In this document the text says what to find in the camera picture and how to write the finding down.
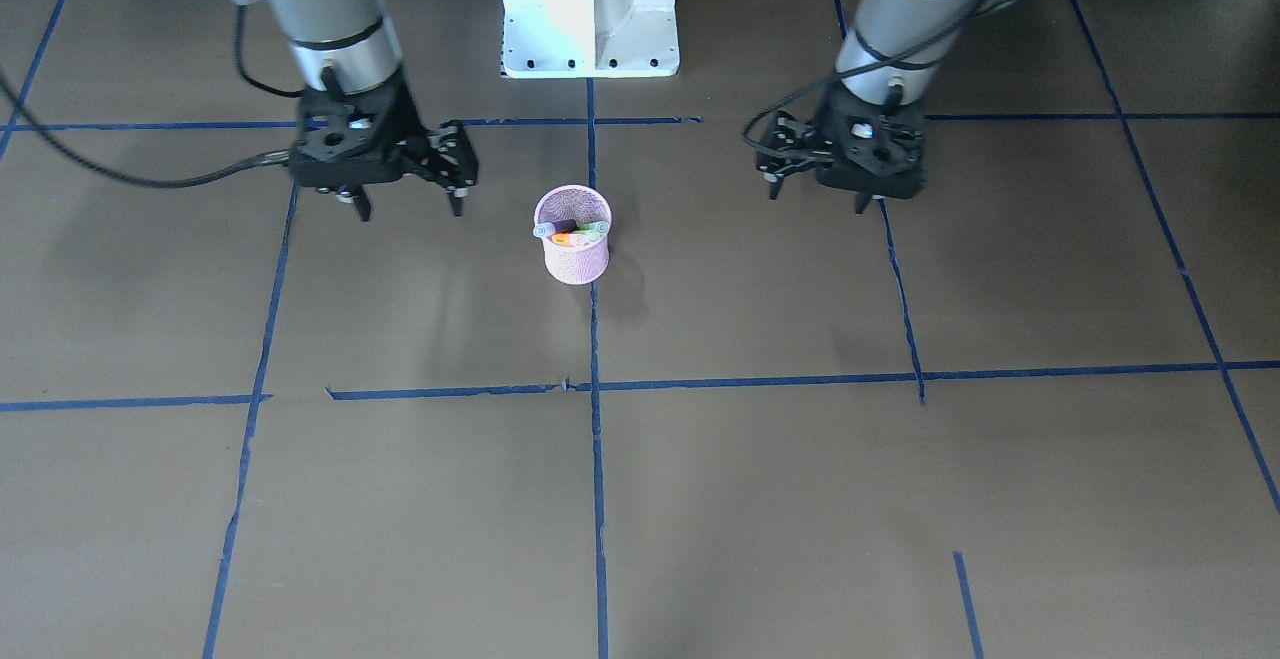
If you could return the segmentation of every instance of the black cable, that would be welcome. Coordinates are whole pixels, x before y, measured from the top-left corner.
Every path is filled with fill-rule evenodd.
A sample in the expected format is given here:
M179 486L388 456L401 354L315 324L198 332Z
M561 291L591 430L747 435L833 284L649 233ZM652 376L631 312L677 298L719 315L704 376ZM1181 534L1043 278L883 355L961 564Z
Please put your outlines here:
M51 132L49 131L49 127L46 127L41 120L37 120L37 118L32 115L29 109L26 106L26 102L23 102L23 100L19 97L19 95L14 93L13 87L9 86L8 81L5 81L4 72L0 72L0 91L4 92L5 99L9 99L9 104L13 104L13 107L17 109L17 111L23 118L26 118L27 123L29 123L32 129L36 131L36 134L38 134L41 139L45 139L46 143L50 145L50 147L52 147L54 150L56 150L56 152L59 152L63 157L67 157L69 159L69 161L79 164L79 166L87 168L87 170L100 173L100 175L108 177L108 179L110 180L119 180L122 182L122 184L145 186L145 188L148 189L187 189L191 188L191 186L210 184L210 182L223 179L223 177L233 175L233 173L248 170L248 168L265 168L265 166L274 166L274 164L288 163L289 159L288 150L275 150L275 152L256 154L256 156L241 159L241 161L230 164L228 168L220 168L220 170L218 171L204 173L204 175L200 177L189 177L189 179L183 179L183 180L143 179L142 177L133 177L128 175L128 173L124 171L115 171L111 170L111 168L101 166L101 164L93 163L92 159L79 156L77 152L74 152L74 150L67 147L67 145L56 139L55 136L52 136Z
M918 41L918 44L913 45L913 47L902 49L901 52L896 52L891 58L883 58L881 59L881 61L869 63L869 65L849 68L849 70L837 70L836 74L823 77L823 79L813 81L810 82L810 84L801 86L800 90L795 90L792 91L792 93L786 95L785 99L769 104L768 107L762 109L762 111L758 113L758 115L751 116L751 120L746 122L746 125L742 127L742 136L741 136L742 143L748 145L748 147L750 148L754 148L759 154L764 154L765 157L809 159L809 161L814 163L835 161L835 159L831 157L831 154L827 152L813 152L812 150L804 150L804 148L777 150L765 147L763 143L759 143L759 141L751 139L751 131L755 129L755 124L759 123L762 118L768 116L769 113L778 111L778 109L781 107L786 107L787 104L795 102L796 99L804 97L805 93L812 93L812 91L822 90L823 86L827 84L836 84L837 81L849 79L850 75L867 74L870 70L878 70L878 68L893 65L893 63L896 61L901 61L902 59L913 58L915 56L915 54L923 52L923 50L932 47L932 45L938 44L938 41L947 38L947 36L956 33L956 31L960 31L960 27L964 27L965 22L970 20L970 18L979 15L979 13L984 10L983 4L987 4L987 0L973 0L973 3L969 3L968 6L960 10L955 20L948 22L946 26L942 27L942 29L938 29L936 31L936 33L929 35L928 38Z
M266 93L274 93L276 97L301 97L302 90L276 90L274 86L262 84L261 81L253 79L253 77L248 75L248 72L244 70L244 4L236 4L236 40L232 49L232 56L236 61L236 74L241 75L241 79L247 81L252 88L266 91Z

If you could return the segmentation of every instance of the floor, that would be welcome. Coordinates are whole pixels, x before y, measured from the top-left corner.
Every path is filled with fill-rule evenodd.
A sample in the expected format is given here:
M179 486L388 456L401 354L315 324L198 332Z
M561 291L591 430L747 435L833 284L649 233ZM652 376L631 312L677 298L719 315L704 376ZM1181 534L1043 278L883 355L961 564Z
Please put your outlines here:
M594 84L503 81L499 0L388 3L462 220L120 188L10 118L0 656L1280 656L1280 0L975 20L932 184L864 216L736 138L856 0L678 0L680 74ZM100 163L291 136L225 0L6 6ZM247 45L297 81L260 6ZM594 287L529 235L566 182Z

